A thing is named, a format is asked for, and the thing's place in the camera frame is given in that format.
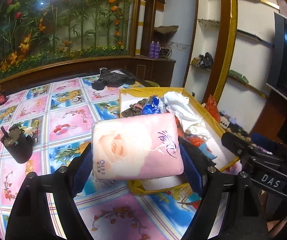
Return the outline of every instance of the red plastic bag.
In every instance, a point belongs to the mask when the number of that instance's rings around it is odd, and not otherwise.
[[[217,102],[212,95],[209,95],[208,102],[205,105],[205,109],[220,123],[220,115],[217,108]]]

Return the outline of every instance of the tissue pack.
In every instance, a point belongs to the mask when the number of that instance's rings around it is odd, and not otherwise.
[[[97,179],[152,179],[183,173],[174,114],[96,122],[92,127]]]

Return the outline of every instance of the wall shelf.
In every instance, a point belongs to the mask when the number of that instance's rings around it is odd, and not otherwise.
[[[202,69],[202,70],[207,71],[207,72],[209,72],[209,73],[211,72],[211,69],[210,69],[210,68],[201,68],[201,67],[199,67],[198,65],[194,65],[194,64],[190,64],[190,66],[193,66],[193,67],[198,68],[198,69]],[[253,87],[253,86],[250,85],[250,84],[246,84],[246,83],[240,81],[238,78],[236,78],[236,77],[234,77],[234,76],[228,75],[228,79],[231,79],[231,80],[237,82],[237,83],[240,84],[241,86],[247,88],[248,90],[253,91],[253,92],[256,93],[257,95],[261,96],[262,98],[267,98],[267,97],[268,97],[264,92],[260,91],[259,89]]]
[[[214,19],[198,19],[198,22],[200,22],[202,25],[206,26],[206,27],[216,27],[219,28],[220,26],[220,21],[218,20],[214,20]],[[243,31],[243,30],[239,30],[237,29],[237,33],[245,38],[251,39],[253,41],[262,43],[263,45],[266,45],[268,47],[273,48],[274,45],[268,41],[264,41],[263,39],[261,39],[260,37],[258,37],[255,34]]]

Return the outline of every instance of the storage box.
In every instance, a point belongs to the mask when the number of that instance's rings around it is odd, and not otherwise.
[[[207,110],[205,110],[201,106],[201,104],[192,95],[190,95],[184,88],[149,87],[149,88],[120,89],[119,90],[120,115],[124,110],[129,108],[130,104],[137,103],[139,100],[142,100],[143,98],[148,98],[152,95],[163,97],[164,94],[169,91],[175,91],[177,93],[181,93],[185,97],[188,97],[189,107],[192,109],[194,113],[200,115],[204,119],[206,123],[206,128],[212,135],[212,138],[210,138],[206,142],[206,144],[212,150],[213,154],[217,156],[217,158],[213,160],[213,162],[216,163],[216,168],[220,171],[223,171],[224,169],[232,166],[235,162],[237,162],[239,158],[221,144],[221,136],[224,134],[225,130],[210,115],[210,113]],[[162,180],[163,180],[162,185],[172,186],[171,177],[162,178],[160,179],[160,182]],[[164,192],[167,190],[181,188],[188,184],[185,183],[163,189],[146,190],[145,187],[143,186],[143,183],[140,180],[130,180],[128,181],[128,186],[133,194],[140,195],[140,194],[152,194],[157,192]]]

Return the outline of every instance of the black clamp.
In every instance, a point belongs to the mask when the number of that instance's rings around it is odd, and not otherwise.
[[[255,186],[287,200],[287,175],[280,170],[282,159],[256,149],[229,132],[222,135],[221,142],[241,159],[242,170],[251,176]]]

